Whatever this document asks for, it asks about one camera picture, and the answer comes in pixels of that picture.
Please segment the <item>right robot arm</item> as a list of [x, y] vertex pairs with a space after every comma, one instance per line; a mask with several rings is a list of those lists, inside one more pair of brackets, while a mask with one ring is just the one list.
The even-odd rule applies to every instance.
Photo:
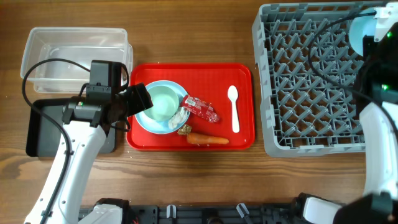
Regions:
[[363, 197], [338, 205], [315, 196], [302, 205], [309, 223], [397, 223], [397, 22], [354, 19], [351, 45], [365, 59], [352, 87], [363, 129], [366, 182]]

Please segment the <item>white plastic spoon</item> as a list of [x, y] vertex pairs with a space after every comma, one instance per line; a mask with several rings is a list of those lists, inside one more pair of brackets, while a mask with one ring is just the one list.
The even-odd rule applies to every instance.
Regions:
[[228, 88], [228, 98], [231, 102], [231, 108], [232, 108], [232, 130], [234, 133], [239, 133], [240, 125], [239, 125], [238, 111], [236, 106], [236, 101], [238, 99], [238, 90], [234, 85], [231, 85]]

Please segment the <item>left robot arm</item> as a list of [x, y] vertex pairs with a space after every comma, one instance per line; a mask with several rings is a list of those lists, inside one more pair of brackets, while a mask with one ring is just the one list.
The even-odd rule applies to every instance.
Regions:
[[122, 131], [130, 131], [128, 118], [152, 107], [145, 85], [129, 84], [125, 64], [94, 60], [88, 71], [89, 82], [64, 106], [61, 124], [27, 102], [61, 132], [61, 138], [40, 197], [25, 218], [26, 223], [77, 223], [92, 165], [110, 129], [122, 121], [126, 124]]

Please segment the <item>red snack wrapper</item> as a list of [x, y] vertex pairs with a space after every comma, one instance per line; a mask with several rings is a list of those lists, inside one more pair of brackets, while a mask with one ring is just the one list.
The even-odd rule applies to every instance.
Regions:
[[216, 114], [211, 103], [200, 100], [199, 98], [186, 95], [183, 97], [181, 107], [210, 123], [217, 123], [220, 117]]

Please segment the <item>light blue bowl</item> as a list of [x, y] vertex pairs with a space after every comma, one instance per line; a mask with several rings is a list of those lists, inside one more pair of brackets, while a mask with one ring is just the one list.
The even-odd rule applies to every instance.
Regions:
[[363, 56], [363, 37], [374, 36], [376, 20], [371, 17], [355, 18], [349, 28], [348, 37], [351, 48], [360, 56]]

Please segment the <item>light blue plate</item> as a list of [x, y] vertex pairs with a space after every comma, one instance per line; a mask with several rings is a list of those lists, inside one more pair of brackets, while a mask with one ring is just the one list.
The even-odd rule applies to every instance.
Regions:
[[[183, 97], [188, 95], [187, 91], [181, 85], [179, 85], [178, 83], [169, 81], [169, 80], [160, 80], [160, 81], [152, 82], [152, 83], [146, 85], [147, 91], [155, 86], [167, 86], [167, 87], [173, 89], [173, 91], [176, 92], [176, 94], [178, 96], [178, 100], [179, 100], [178, 108], [181, 107], [180, 104], [183, 100]], [[188, 120], [188, 118], [187, 118], [183, 124], [178, 125], [175, 129], [170, 129], [168, 127], [169, 119], [166, 121], [155, 121], [155, 120], [147, 117], [144, 114], [144, 111], [136, 114], [135, 117], [136, 117], [137, 122], [139, 123], [139, 125], [142, 128], [144, 128], [146, 131], [153, 133], [153, 134], [169, 134], [169, 133], [175, 132], [178, 129], [180, 129]]]

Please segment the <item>white tissue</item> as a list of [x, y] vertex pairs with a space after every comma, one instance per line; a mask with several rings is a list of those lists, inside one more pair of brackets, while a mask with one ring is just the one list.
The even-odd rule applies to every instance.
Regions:
[[183, 107], [179, 107], [177, 112], [169, 119], [168, 127], [175, 129], [178, 125], [183, 124], [188, 118], [188, 110]]

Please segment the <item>pale green bowl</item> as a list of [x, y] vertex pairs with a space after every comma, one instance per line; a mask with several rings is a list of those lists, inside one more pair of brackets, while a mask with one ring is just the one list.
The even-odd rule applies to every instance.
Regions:
[[166, 121], [178, 110], [178, 96], [167, 86], [155, 86], [148, 90], [153, 106], [144, 114], [155, 121]]

